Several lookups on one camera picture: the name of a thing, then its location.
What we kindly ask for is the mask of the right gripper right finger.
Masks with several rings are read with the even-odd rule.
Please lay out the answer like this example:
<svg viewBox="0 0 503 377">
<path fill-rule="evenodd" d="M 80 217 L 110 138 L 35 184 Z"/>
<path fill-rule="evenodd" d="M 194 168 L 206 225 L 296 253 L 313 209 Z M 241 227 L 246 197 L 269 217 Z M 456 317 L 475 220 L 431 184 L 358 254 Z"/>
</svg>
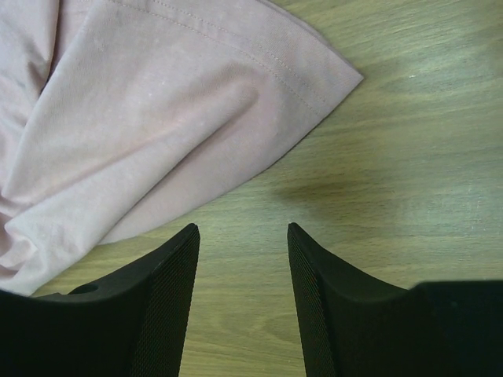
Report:
<svg viewBox="0 0 503 377">
<path fill-rule="evenodd" d="M 296 223 L 288 260 L 308 376 L 499 376 L 500 280 L 386 283 Z"/>
</svg>

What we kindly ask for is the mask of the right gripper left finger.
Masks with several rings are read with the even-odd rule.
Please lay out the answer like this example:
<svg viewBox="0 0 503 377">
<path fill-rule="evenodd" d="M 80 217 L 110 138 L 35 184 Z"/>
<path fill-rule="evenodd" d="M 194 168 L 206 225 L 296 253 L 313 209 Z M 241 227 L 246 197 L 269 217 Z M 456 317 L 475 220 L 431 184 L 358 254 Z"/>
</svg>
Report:
<svg viewBox="0 0 503 377">
<path fill-rule="evenodd" d="M 190 224 L 66 295 L 2 292 L 2 375 L 178 375 L 199 249 Z"/>
</svg>

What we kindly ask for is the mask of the pink printed t shirt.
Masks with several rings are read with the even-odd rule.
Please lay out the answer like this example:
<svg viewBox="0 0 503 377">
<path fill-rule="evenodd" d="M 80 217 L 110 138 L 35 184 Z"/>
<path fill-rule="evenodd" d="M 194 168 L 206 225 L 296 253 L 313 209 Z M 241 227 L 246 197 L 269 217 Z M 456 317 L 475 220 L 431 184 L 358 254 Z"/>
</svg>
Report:
<svg viewBox="0 0 503 377">
<path fill-rule="evenodd" d="M 2 2 L 2 290 L 245 183 L 361 80 L 268 1 Z"/>
</svg>

